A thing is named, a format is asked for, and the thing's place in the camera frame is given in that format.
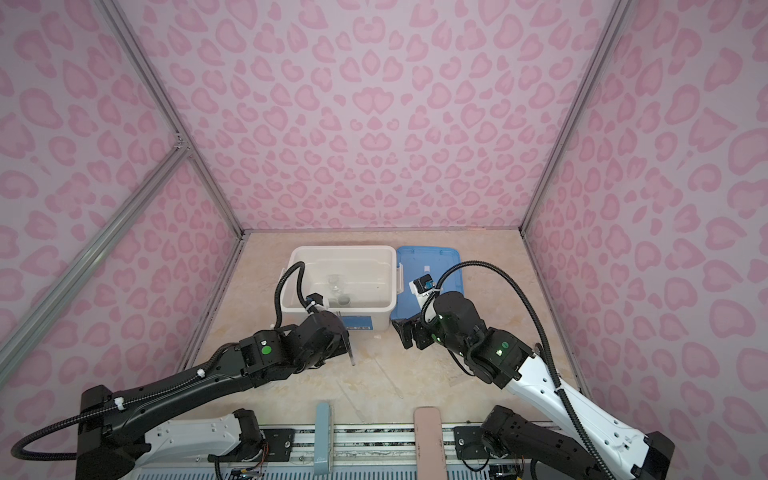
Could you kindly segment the metal tweezers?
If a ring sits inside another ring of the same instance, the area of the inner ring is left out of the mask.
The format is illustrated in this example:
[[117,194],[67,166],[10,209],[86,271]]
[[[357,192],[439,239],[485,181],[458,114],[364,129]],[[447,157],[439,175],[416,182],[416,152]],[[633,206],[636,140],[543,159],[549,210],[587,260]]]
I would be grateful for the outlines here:
[[346,353],[347,353],[348,358],[350,360],[350,363],[354,367],[354,366],[356,366],[356,360],[355,360],[354,352],[353,352],[352,345],[351,345],[350,335],[349,335],[349,332],[346,329],[343,332],[342,339],[344,341],[345,350],[346,350]]

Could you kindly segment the clear glass beaker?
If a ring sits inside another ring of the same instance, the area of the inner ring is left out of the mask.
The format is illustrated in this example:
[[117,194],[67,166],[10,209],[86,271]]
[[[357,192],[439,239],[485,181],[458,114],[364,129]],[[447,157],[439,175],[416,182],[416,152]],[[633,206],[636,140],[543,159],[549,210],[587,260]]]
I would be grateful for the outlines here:
[[329,275],[328,285],[332,291],[340,291],[342,289],[342,281],[339,275]]

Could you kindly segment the white plastic bin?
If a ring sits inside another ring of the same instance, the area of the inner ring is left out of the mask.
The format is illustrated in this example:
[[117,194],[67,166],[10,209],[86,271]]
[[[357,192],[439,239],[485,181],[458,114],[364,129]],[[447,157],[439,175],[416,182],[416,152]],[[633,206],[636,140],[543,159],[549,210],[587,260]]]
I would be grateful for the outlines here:
[[[328,310],[349,330],[384,331],[402,292],[400,264],[394,248],[385,245],[302,246],[294,249],[289,263],[305,264],[302,293],[324,297]],[[332,291],[329,275],[339,275],[340,291]],[[339,295],[351,300],[342,308],[329,308],[326,300]]]

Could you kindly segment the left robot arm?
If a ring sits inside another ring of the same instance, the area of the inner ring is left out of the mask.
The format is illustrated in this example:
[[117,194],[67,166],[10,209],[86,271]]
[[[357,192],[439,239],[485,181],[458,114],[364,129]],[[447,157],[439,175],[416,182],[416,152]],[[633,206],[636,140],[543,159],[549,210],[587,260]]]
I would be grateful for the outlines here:
[[119,479],[150,452],[150,430],[220,397],[288,379],[346,355],[349,333],[328,311],[312,313],[288,330],[260,330],[222,345],[193,368],[136,388],[103,385],[81,396],[86,419],[78,427],[76,477]]

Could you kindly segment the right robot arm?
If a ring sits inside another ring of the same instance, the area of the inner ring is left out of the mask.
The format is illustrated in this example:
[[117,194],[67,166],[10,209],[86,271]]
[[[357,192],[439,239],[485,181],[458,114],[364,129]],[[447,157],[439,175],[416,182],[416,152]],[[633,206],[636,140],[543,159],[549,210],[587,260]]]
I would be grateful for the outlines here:
[[405,348],[440,345],[475,378],[533,405],[554,429],[496,406],[481,426],[493,456],[522,456],[574,479],[664,479],[675,445],[618,420],[551,372],[542,354],[513,334],[489,327],[474,303],[449,291],[425,314],[392,322]]

